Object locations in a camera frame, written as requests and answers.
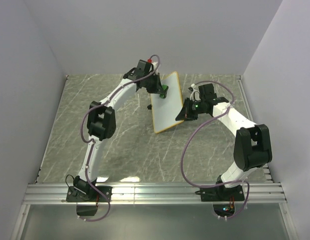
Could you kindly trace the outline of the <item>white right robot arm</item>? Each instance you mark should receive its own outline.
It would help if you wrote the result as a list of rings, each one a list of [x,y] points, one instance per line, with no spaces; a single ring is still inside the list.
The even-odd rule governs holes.
[[[198,101],[186,98],[182,110],[176,117],[177,120],[194,121],[198,119],[199,114],[211,116],[211,119],[202,123],[190,136],[181,155],[181,174],[188,184],[197,188],[200,188],[200,185],[191,182],[183,169],[183,160],[191,140],[200,129],[215,120],[220,121],[235,136],[233,163],[215,185],[202,186],[203,189],[216,189],[215,193],[221,200],[232,196],[233,190],[244,183],[252,172],[272,161],[269,128],[265,124],[256,124],[244,117],[231,106],[232,103],[224,97]]]

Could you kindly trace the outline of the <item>green whiteboard eraser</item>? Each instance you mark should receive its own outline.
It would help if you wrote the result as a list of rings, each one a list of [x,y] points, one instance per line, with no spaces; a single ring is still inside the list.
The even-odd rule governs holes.
[[[161,92],[160,92],[160,94],[159,94],[159,97],[161,98],[161,99],[165,99],[166,97],[167,97],[167,92],[168,92],[168,89],[169,89],[169,87],[167,86],[167,85],[162,85],[162,90],[161,90]]]

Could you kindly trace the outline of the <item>yellow framed whiteboard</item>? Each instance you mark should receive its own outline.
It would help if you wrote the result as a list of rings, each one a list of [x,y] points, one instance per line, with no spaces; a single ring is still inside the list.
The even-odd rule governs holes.
[[[183,107],[178,73],[176,71],[172,72],[161,82],[163,85],[168,86],[166,98],[161,98],[157,94],[150,94],[153,130],[156,134],[183,122],[183,120],[175,120]]]

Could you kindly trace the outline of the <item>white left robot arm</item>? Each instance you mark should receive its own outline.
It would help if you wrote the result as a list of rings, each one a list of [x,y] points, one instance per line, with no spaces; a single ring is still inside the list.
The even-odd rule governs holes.
[[[137,66],[123,75],[118,86],[107,97],[90,103],[80,126],[81,139],[88,148],[83,165],[73,178],[74,189],[70,191],[70,195],[78,195],[85,202],[101,195],[95,187],[98,178],[95,165],[102,158],[106,140],[115,133],[115,112],[141,88],[145,88],[150,94],[164,98],[167,96],[168,87],[161,84],[159,67],[160,58],[156,54],[148,60],[139,60]]]

